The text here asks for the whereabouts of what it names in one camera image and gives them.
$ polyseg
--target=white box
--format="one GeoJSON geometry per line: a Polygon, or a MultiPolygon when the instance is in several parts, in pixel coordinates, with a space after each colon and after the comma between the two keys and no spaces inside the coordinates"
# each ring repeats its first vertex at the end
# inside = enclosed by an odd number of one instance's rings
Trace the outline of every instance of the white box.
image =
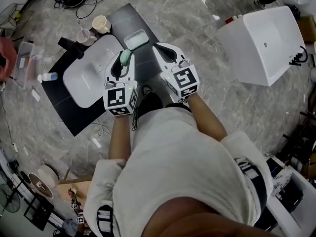
{"type": "Polygon", "coordinates": [[[117,86],[103,91],[104,109],[114,116],[133,114],[138,93],[135,84],[117,86]]]}
{"type": "Polygon", "coordinates": [[[178,97],[183,98],[198,91],[199,79],[194,65],[166,70],[160,74],[165,84],[178,97]]]}

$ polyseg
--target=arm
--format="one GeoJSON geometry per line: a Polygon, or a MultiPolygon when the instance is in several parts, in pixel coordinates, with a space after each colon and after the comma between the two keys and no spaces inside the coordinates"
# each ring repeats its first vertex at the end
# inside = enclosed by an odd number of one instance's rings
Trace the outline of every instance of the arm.
{"type": "Polygon", "coordinates": [[[128,160],[131,154],[128,116],[115,118],[110,143],[109,159],[128,160]]]}
{"type": "Polygon", "coordinates": [[[188,99],[188,104],[196,120],[197,128],[217,141],[221,141],[227,136],[227,132],[222,123],[199,97],[198,94],[192,94],[188,99]]]}

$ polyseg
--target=white cup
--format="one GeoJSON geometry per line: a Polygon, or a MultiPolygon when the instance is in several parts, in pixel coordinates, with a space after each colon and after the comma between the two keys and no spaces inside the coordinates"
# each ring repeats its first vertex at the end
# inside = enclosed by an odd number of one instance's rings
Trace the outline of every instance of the white cup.
{"type": "Polygon", "coordinates": [[[82,29],[77,33],[77,41],[86,46],[92,45],[98,38],[94,35],[93,32],[89,31],[88,29],[82,29]]]}
{"type": "Polygon", "coordinates": [[[96,29],[99,33],[105,34],[110,32],[111,23],[105,16],[100,15],[93,19],[92,27],[96,29]]]}

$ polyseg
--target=soap dish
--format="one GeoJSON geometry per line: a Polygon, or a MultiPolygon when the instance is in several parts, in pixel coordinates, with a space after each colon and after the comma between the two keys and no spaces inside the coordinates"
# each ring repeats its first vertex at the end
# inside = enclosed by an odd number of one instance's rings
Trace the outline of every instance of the soap dish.
{"type": "Polygon", "coordinates": [[[124,38],[124,42],[129,50],[134,50],[148,41],[149,38],[143,29],[140,29],[124,38]]]}

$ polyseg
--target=green sponge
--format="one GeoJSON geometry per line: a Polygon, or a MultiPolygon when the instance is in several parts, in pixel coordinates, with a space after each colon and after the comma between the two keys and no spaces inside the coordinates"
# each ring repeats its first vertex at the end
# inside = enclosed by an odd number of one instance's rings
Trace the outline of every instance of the green sponge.
{"type": "Polygon", "coordinates": [[[119,61],[123,66],[126,66],[128,61],[129,61],[129,57],[132,55],[132,52],[128,49],[125,49],[122,54],[120,55],[119,61]]]}

